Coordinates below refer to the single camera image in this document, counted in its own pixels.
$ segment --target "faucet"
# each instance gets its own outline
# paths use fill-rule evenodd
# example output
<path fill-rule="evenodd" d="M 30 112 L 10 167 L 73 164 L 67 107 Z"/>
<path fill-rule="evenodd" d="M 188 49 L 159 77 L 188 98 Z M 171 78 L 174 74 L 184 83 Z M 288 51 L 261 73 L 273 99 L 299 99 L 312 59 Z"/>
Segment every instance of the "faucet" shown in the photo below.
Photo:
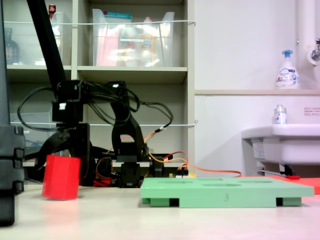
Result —
<path fill-rule="evenodd" d="M 314 61 L 320 61 L 320 38 L 317 38 L 315 40 L 315 43 L 316 43 L 317 49 L 312 51 L 311 58 Z"/>

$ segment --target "wall label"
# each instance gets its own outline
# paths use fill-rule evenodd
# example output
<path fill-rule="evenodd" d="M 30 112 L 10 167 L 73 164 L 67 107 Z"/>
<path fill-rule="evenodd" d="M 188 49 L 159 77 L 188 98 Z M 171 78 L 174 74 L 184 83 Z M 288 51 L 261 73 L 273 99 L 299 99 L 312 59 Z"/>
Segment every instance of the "wall label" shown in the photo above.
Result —
<path fill-rule="evenodd" d="M 305 116 L 320 116 L 320 107 L 305 107 Z"/>

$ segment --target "label on container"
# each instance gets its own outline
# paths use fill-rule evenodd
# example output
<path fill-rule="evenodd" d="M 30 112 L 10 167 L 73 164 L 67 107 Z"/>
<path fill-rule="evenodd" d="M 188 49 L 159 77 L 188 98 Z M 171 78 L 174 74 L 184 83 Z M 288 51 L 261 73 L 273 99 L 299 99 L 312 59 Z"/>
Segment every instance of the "label on container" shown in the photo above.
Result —
<path fill-rule="evenodd" d="M 287 124 L 287 114 L 285 112 L 277 112 L 274 115 L 275 124 Z"/>
<path fill-rule="evenodd" d="M 264 144 L 261 141 L 253 142 L 253 155 L 255 159 L 265 159 Z"/>
<path fill-rule="evenodd" d="M 143 39 L 132 39 L 132 38 L 120 38 L 121 42 L 136 42 L 136 43 L 143 43 Z"/>
<path fill-rule="evenodd" d="M 320 107 L 305 107 L 305 116 L 320 116 Z"/>
<path fill-rule="evenodd" d="M 282 68 L 278 74 L 275 85 L 278 88 L 290 87 L 300 83 L 300 78 L 296 70 L 290 68 Z"/>

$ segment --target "blue pump cap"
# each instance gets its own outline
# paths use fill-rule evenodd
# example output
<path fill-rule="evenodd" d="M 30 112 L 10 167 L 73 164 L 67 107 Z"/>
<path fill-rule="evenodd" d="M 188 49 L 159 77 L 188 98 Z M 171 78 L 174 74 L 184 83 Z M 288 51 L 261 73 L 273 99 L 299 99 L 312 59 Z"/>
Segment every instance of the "blue pump cap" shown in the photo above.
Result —
<path fill-rule="evenodd" d="M 284 55 L 285 58 L 290 58 L 290 55 L 293 54 L 294 52 L 292 50 L 284 50 L 282 54 Z"/>

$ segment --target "orange wire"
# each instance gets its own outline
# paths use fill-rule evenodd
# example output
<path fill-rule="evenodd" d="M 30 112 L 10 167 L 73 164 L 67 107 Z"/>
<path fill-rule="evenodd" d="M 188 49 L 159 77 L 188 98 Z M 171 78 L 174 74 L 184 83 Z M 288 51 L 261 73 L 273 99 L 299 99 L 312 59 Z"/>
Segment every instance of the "orange wire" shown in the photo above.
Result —
<path fill-rule="evenodd" d="M 151 135 L 155 135 L 156 132 L 152 132 L 150 133 L 146 139 L 144 140 L 144 142 L 146 142 L 146 140 L 151 136 Z M 207 172 L 207 173 L 214 173 L 214 174 L 217 174 L 217 173 L 224 173 L 224 174 L 238 174 L 237 176 L 235 176 L 235 178 L 238 178 L 238 177 L 241 177 L 242 176 L 242 173 L 240 171 L 234 171 L 234 170 L 209 170 L 209 169 L 204 169 L 204 168 L 201 168 L 201 167 L 197 167 L 195 165 L 192 165 L 192 164 L 189 164 L 189 156 L 186 152 L 184 151 L 176 151 L 176 152 L 173 152 L 171 154 L 168 154 L 167 156 L 165 156 L 164 158 L 166 159 L 167 157 L 169 156 L 172 156 L 173 154 L 177 154 L 177 153 L 183 153 L 185 156 L 186 156 L 186 159 L 184 158 L 180 158 L 180 157 L 177 157 L 177 158 L 173 158 L 171 160 L 166 160 L 166 161 L 163 161 L 163 160 L 158 160 L 156 159 L 152 154 L 151 152 L 149 152 L 149 155 L 150 157 L 152 157 L 155 161 L 159 162 L 159 163 L 168 163 L 168 162 L 172 162 L 172 161 L 176 161 L 176 160 L 182 160 L 184 161 L 184 163 L 178 168 L 178 169 L 181 169 L 184 165 L 186 165 L 186 169 L 188 169 L 188 167 L 191 167 L 191 168 L 194 168 L 194 169 L 198 169 L 200 171 L 203 171 L 203 172 Z"/>
<path fill-rule="evenodd" d="M 129 138 L 132 138 L 132 136 L 124 136 L 124 137 L 121 138 L 121 140 L 123 140 L 123 139 L 129 139 Z M 106 152 L 106 155 L 107 155 L 108 153 L 110 153 L 112 149 L 114 149 L 113 146 Z M 97 165 L 96 165 L 95 174 L 96 174 L 97 176 L 99 176 L 101 179 L 109 179 L 108 177 L 105 177 L 105 176 L 100 175 L 100 173 L 98 172 L 98 166 L 99 166 L 101 160 L 102 160 L 102 159 L 100 159 L 100 160 L 98 161 Z"/>

